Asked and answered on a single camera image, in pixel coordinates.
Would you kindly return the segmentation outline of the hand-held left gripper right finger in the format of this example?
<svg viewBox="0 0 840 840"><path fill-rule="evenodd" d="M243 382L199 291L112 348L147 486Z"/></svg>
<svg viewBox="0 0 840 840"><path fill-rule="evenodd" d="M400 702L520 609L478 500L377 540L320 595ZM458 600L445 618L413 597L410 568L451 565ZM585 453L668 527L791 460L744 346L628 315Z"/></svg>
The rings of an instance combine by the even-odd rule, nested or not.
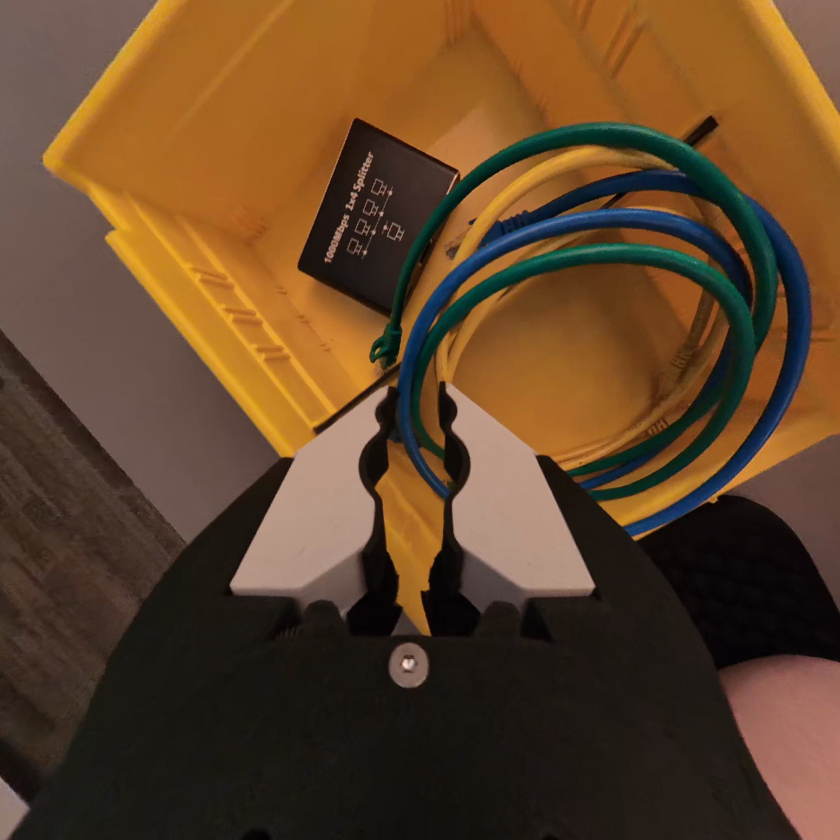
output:
<svg viewBox="0 0 840 840"><path fill-rule="evenodd" d="M496 603L592 595L586 567L537 453L445 383L438 391L444 467L440 551L423 608L432 634L471 634Z"/></svg>

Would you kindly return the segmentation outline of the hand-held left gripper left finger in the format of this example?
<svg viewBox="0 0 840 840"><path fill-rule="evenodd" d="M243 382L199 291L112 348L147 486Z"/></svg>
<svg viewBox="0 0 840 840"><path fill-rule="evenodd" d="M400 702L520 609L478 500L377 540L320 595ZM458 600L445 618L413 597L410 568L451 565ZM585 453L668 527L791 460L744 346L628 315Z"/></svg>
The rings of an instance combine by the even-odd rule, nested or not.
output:
<svg viewBox="0 0 840 840"><path fill-rule="evenodd" d="M397 393L382 387L291 460L230 582L237 596L279 596L303 612L329 602L352 634L391 634L399 578L377 485L389 468Z"/></svg>

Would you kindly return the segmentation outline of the black ethernet splitter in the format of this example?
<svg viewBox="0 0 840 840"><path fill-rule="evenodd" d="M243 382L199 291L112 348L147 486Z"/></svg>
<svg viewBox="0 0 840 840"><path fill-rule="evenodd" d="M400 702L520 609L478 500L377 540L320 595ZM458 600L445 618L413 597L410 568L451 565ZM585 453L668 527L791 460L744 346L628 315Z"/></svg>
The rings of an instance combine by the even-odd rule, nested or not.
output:
<svg viewBox="0 0 840 840"><path fill-rule="evenodd" d="M354 119L298 269L390 316L414 240L459 180L453 166Z"/></svg>

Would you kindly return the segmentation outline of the yellow plastic bin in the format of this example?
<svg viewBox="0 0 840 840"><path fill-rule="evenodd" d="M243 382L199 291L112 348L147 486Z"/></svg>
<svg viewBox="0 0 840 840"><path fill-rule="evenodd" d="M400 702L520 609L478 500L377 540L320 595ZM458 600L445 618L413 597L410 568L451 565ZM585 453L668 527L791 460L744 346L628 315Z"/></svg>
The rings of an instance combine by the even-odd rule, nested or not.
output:
<svg viewBox="0 0 840 840"><path fill-rule="evenodd" d="M789 408L725 490L838 435L838 114L772 2L159 2L44 156L282 456L379 376L385 316L298 259L353 118L466 175L597 120L700 151L792 236L814 332ZM527 280L455 386L542 455L653 405L700 290L660 269Z"/></svg>

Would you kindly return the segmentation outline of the person's right forearm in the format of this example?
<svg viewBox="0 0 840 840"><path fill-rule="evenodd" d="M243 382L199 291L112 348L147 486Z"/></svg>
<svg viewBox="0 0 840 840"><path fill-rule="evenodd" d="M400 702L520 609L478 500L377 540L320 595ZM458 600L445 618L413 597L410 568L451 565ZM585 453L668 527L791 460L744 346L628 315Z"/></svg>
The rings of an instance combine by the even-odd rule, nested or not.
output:
<svg viewBox="0 0 840 840"><path fill-rule="evenodd" d="M839 664L778 655L719 671L765 783L804 839L839 838Z"/></svg>

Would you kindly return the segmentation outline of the black mesh pad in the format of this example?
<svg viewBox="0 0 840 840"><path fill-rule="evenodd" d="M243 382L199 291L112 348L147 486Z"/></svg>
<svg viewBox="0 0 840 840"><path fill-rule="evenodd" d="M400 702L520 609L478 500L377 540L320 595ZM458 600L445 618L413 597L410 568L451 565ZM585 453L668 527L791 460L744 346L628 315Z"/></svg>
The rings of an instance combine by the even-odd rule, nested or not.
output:
<svg viewBox="0 0 840 840"><path fill-rule="evenodd" d="M770 509L726 495L637 541L718 669L772 656L839 661L839 611L811 555Z"/></svg>

